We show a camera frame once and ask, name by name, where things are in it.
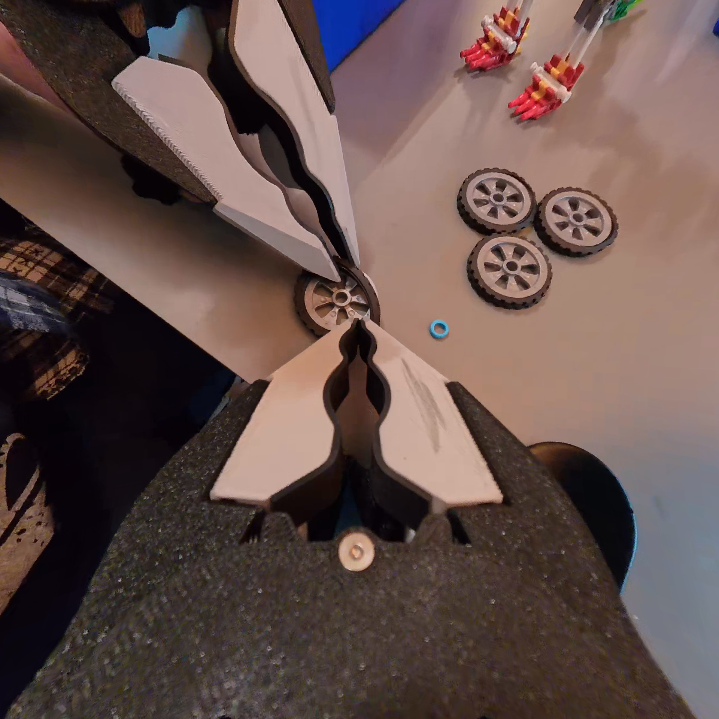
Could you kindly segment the grey toy wheel black tyre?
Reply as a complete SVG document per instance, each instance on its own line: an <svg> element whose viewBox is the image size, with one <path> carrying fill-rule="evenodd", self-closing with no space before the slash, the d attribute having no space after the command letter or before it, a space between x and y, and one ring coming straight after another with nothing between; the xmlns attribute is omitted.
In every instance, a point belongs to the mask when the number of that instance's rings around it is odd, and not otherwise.
<svg viewBox="0 0 719 719"><path fill-rule="evenodd" d="M544 250L520 234L498 233L481 239L467 259L474 291L508 310L529 309L547 294L553 268Z"/></svg>
<svg viewBox="0 0 719 719"><path fill-rule="evenodd" d="M561 255L587 257L613 244L618 220L613 209L596 193L561 187L545 194L538 204L534 229L544 245Z"/></svg>
<svg viewBox="0 0 719 719"><path fill-rule="evenodd" d="M351 262L336 257L338 280L302 272L294 287L294 307L302 323L317 337L346 321L381 324L380 302L371 279Z"/></svg>
<svg viewBox="0 0 719 719"><path fill-rule="evenodd" d="M520 231L532 224L538 208L527 181L498 167L468 175L458 191L456 206L463 222L484 235Z"/></svg>

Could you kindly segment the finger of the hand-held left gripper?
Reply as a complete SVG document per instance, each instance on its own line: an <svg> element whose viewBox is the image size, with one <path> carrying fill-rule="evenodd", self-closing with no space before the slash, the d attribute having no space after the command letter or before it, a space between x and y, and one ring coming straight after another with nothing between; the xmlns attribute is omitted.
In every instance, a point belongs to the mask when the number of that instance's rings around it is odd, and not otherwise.
<svg viewBox="0 0 719 719"><path fill-rule="evenodd" d="M310 196L330 245L360 265L355 214L336 117L278 1L233 1L228 45L235 65L272 108L295 182Z"/></svg>
<svg viewBox="0 0 719 719"><path fill-rule="evenodd" d="M300 224L282 189L241 152L223 104L199 73L138 58L112 80L112 88L211 192L215 214L310 273L339 280L320 238Z"/></svg>

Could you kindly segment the person's dark printed t-shirt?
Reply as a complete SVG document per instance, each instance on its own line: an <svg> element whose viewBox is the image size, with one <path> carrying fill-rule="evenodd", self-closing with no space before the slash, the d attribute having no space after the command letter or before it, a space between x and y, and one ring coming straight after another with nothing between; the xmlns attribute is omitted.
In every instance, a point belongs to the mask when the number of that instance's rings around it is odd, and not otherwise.
<svg viewBox="0 0 719 719"><path fill-rule="evenodd" d="M1 468L2 715L62 638L134 501L233 380L197 348L96 348L69 388L14 411Z"/></svg>

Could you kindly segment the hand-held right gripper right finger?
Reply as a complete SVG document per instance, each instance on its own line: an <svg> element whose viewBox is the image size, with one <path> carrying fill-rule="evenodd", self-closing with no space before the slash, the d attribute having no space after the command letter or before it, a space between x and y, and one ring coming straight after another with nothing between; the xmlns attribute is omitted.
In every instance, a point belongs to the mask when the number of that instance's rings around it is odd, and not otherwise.
<svg viewBox="0 0 719 719"><path fill-rule="evenodd" d="M405 528L427 515L503 503L450 381L375 322L359 323L373 430L373 499Z"/></svg>

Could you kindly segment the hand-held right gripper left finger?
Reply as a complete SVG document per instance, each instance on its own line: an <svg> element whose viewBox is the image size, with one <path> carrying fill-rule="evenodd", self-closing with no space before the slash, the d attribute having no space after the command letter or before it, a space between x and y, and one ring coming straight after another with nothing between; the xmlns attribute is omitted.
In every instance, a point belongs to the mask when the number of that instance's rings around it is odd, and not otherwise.
<svg viewBox="0 0 719 719"><path fill-rule="evenodd" d="M210 490L214 501L313 520L342 491L341 428L358 321L330 331L270 376Z"/></svg>

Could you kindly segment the colourful construction toy figure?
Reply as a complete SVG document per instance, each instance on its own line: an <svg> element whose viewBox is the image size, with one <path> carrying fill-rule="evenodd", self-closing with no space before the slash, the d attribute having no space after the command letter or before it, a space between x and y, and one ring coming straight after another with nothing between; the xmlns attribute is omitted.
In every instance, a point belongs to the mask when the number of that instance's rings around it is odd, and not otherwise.
<svg viewBox="0 0 719 719"><path fill-rule="evenodd" d="M505 1L485 15L482 33L459 54L468 73L486 73L510 65L521 53L531 23L533 1ZM573 16L569 45L544 63L531 64L531 82L508 103L518 121L540 119L566 104L582 76L585 54L599 31L621 21L640 1L582 1Z"/></svg>

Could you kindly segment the person's plaid shirt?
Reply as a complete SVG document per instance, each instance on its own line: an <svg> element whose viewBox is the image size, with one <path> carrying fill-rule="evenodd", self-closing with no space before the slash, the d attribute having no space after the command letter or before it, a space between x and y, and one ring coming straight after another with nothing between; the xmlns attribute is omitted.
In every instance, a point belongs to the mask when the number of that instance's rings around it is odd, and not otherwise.
<svg viewBox="0 0 719 719"><path fill-rule="evenodd" d="M1 235L1 391L50 400L86 370L81 332L113 311L117 287L43 231Z"/></svg>

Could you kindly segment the blue plastic bin white tag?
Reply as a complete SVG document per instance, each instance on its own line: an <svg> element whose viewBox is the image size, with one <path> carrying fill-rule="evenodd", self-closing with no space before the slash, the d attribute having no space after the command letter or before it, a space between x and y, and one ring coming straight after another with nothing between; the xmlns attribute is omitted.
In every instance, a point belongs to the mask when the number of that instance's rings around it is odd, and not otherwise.
<svg viewBox="0 0 719 719"><path fill-rule="evenodd" d="M313 1L328 69L334 71L403 1Z"/></svg>

